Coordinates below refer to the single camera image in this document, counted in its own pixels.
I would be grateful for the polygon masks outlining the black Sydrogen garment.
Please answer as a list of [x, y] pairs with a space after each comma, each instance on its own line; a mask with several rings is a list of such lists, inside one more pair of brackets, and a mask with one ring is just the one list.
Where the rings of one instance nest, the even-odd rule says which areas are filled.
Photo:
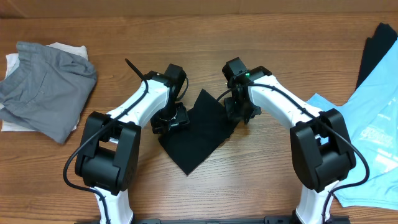
[[202, 90], [188, 111], [187, 129], [170, 132], [159, 138], [160, 145], [179, 168], [189, 175], [218, 146], [223, 144], [238, 125], [230, 121], [224, 106]]

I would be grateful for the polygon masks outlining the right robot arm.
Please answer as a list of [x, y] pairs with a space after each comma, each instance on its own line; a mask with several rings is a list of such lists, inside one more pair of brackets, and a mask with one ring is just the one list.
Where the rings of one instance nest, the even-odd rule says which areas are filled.
[[284, 88], [260, 66], [225, 65], [222, 69], [232, 96], [224, 103], [231, 119], [249, 121], [266, 110], [290, 131], [292, 164], [303, 184], [300, 202], [289, 223], [349, 223], [333, 217], [328, 193], [356, 166], [344, 118], [335, 109], [322, 111]]

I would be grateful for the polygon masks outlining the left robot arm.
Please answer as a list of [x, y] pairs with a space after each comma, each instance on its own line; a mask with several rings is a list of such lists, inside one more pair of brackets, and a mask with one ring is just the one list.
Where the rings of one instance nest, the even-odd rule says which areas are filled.
[[100, 223], [132, 223], [128, 192], [136, 168], [141, 130], [150, 123], [155, 134], [168, 134], [189, 126], [181, 99], [188, 88], [187, 74], [171, 65], [165, 73], [140, 74], [140, 88], [125, 103], [107, 114], [92, 112], [86, 120], [75, 174], [84, 190], [95, 194]]

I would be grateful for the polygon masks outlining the white folded garment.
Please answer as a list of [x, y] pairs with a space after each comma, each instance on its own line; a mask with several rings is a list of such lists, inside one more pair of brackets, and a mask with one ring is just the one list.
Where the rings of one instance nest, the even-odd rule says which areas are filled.
[[[74, 47], [71, 45], [66, 45], [66, 44], [61, 44], [61, 43], [55, 42], [55, 43], [49, 44], [47, 46], [62, 50], [64, 52], [68, 52], [70, 54], [79, 55], [88, 60], [88, 52], [84, 45], [82, 45], [81, 47]], [[6, 69], [5, 78], [7, 78], [19, 66], [19, 54], [14, 53], [14, 54], [6, 55], [6, 62], [7, 62], [7, 69]], [[22, 127], [22, 126], [19, 126], [17, 124], [10, 123], [7, 121], [2, 122], [1, 131], [2, 132], [11, 132], [11, 131], [34, 132], [34, 130], [31, 130], [29, 128], [25, 128], [25, 127]]]

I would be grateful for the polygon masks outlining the grey folded garment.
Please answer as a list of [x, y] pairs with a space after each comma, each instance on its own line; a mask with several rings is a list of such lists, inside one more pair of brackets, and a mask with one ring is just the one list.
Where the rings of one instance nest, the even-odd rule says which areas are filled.
[[96, 70], [84, 57], [50, 46], [16, 47], [19, 66], [1, 80], [1, 120], [63, 144], [96, 85]]

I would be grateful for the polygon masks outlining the light blue garment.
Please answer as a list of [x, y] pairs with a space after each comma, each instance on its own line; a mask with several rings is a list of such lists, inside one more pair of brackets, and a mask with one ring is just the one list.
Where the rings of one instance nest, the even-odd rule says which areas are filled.
[[308, 103], [343, 115], [351, 143], [369, 165], [366, 183], [336, 192], [341, 206], [397, 209], [397, 44], [344, 105], [335, 106], [319, 94]]

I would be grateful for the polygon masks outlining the black garment under blue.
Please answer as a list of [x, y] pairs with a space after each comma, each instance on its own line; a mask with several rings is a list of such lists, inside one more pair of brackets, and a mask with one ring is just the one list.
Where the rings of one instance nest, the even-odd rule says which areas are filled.
[[380, 23], [376, 27], [373, 36], [365, 41], [355, 89], [365, 81], [396, 40], [397, 32], [389, 24]]

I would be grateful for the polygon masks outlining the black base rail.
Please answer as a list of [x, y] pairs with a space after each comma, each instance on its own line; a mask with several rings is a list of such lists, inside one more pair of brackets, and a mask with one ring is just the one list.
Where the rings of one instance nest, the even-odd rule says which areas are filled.
[[266, 216], [264, 218], [235, 218], [219, 220], [160, 220], [133, 218], [130, 224], [300, 224], [296, 215]]

